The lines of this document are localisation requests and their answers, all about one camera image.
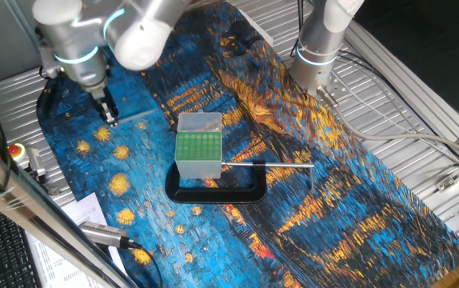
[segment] black cable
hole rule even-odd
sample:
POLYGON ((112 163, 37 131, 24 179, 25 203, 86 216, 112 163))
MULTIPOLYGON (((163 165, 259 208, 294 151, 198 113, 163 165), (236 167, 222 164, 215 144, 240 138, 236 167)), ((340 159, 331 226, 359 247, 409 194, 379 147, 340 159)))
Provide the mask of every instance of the black cable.
POLYGON ((46 76, 46 77, 43 76, 43 65, 41 65, 41 66, 39 67, 39 76, 41 76, 41 78, 43 78, 43 79, 45 79, 45 80, 50 80, 50 79, 51 79, 51 78, 48 77, 48 76, 46 76))
POLYGON ((297 0, 297 17, 299 20, 299 33, 304 25, 304 0, 297 0))
POLYGON ((295 57, 295 55, 293 55, 293 52, 295 51, 295 48, 297 48, 297 45, 299 43, 299 38, 297 38, 297 40, 295 41, 295 44, 293 45, 293 48, 292 50, 290 51, 290 57, 295 57))
POLYGON ((162 281, 162 274, 160 273, 160 269, 158 269, 158 264, 157 262, 155 261, 155 258, 153 257, 153 255, 151 255, 151 253, 146 250, 146 248, 144 248, 143 245, 139 244, 139 243, 136 243, 136 242, 128 242, 128 247, 129 248, 133 248, 133 249, 140 249, 140 250, 143 250, 144 253, 146 253, 148 255, 148 257, 150 257, 151 261, 153 262, 153 264, 155 265, 155 269, 157 269, 157 273, 158 273, 158 281, 160 283, 160 288, 162 288, 164 286, 164 282, 162 281))
POLYGON ((0 143, 0 155, 4 156, 6 159, 6 177, 4 179, 4 182, 2 184, 3 189, 0 189, 1 192, 5 192, 7 183, 9 183, 9 179, 11 176, 11 155, 9 154, 9 151, 7 149, 7 139, 6 135, 4 134, 4 129, 2 128, 2 124, 0 123, 0 139, 2 140, 2 143, 0 143))

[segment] wire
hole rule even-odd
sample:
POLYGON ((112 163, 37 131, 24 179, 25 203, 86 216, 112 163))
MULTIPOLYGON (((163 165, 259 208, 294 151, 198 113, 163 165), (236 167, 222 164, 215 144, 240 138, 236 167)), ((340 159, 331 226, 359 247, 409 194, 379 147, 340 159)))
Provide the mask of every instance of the wire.
MULTIPOLYGON (((333 75, 334 75, 334 77, 336 77, 341 82, 341 84, 343 84, 343 86, 345 86, 345 88, 348 91, 350 91, 350 93, 352 93, 354 96, 357 97, 357 95, 337 76, 336 73, 333 73, 333 75)), ((441 138, 439 136, 431 135, 431 134, 415 133, 415 134, 396 134, 396 135, 382 135, 382 136, 365 134, 365 133, 362 133, 361 131, 355 129, 354 127, 352 127, 352 125, 350 125, 350 123, 345 118, 345 115, 343 114, 343 112, 341 112, 339 106, 335 106, 335 107, 333 107, 333 109, 338 114, 338 116, 340 117, 341 122, 347 127, 347 129, 349 129, 352 133, 356 134, 356 136, 358 136, 359 138, 364 138, 364 139, 373 140, 373 141, 388 141, 388 140, 396 140, 396 139, 403 139, 403 138, 424 138, 424 139, 428 139, 428 140, 433 140, 433 141, 444 143, 444 144, 454 148, 455 150, 459 150, 459 145, 458 144, 456 144, 454 142, 451 142, 448 139, 444 139, 444 138, 441 138)))
MULTIPOLYGON (((416 117, 418 119, 420 119, 420 121, 423 122, 423 124, 425 125, 425 127, 427 127, 430 132, 432 132, 434 135, 437 135, 436 131, 431 127, 431 125, 429 125, 427 123, 426 120, 423 119, 422 116, 419 115, 418 112, 416 112, 416 110, 404 99, 404 97, 402 96, 402 94, 397 90, 397 88, 395 88, 395 86, 381 73, 381 71, 375 69, 375 67, 373 67, 373 65, 368 62, 366 59, 364 59, 362 56, 359 56, 355 53, 352 53, 352 52, 349 52, 349 51, 346 51, 346 50, 339 50, 338 51, 340 54, 338 55, 338 57, 341 57, 341 58, 344 58, 344 59, 347 59, 349 60, 350 62, 352 63, 355 63, 369 71, 371 71, 372 73, 376 74, 387 86, 388 88, 393 91, 403 102, 404 104, 410 109, 410 111, 412 111, 414 113, 414 115, 416 115, 416 117), (363 63, 359 62, 359 61, 356 61, 350 57, 347 57, 345 55, 341 55, 341 54, 348 54, 348 55, 352 55, 354 56, 355 58, 359 59, 360 61, 364 62, 366 65, 364 65, 363 63)), ((450 149, 450 145, 446 144, 446 143, 443 143, 446 148, 448 148, 450 150, 450 152, 452 152, 453 155, 455 155, 455 157, 457 157, 459 159, 459 154, 458 153, 455 153, 455 151, 453 151, 452 149, 450 149)))
POLYGON ((9 183, 10 176, 11 176, 11 155, 7 149, 7 139, 6 134, 4 133, 4 129, 2 128, 2 124, 0 122, 0 139, 2 143, 0 143, 0 154, 4 155, 5 162, 6 162, 6 178, 2 184, 3 189, 0 189, 0 193, 5 192, 7 188, 7 184, 9 183))
POLYGON ((157 273, 158 273, 158 281, 160 283, 160 288, 162 288, 164 286, 164 282, 162 281, 162 274, 160 273, 160 269, 158 269, 158 264, 157 262, 155 261, 155 258, 153 257, 153 255, 151 255, 151 253, 146 250, 146 248, 144 248, 143 245, 139 244, 139 243, 136 243, 136 242, 129 242, 129 247, 130 248, 137 248, 137 249, 140 249, 140 250, 143 250, 144 253, 146 253, 148 255, 148 257, 150 257, 151 261, 153 262, 153 264, 155 265, 155 269, 157 269, 157 273))

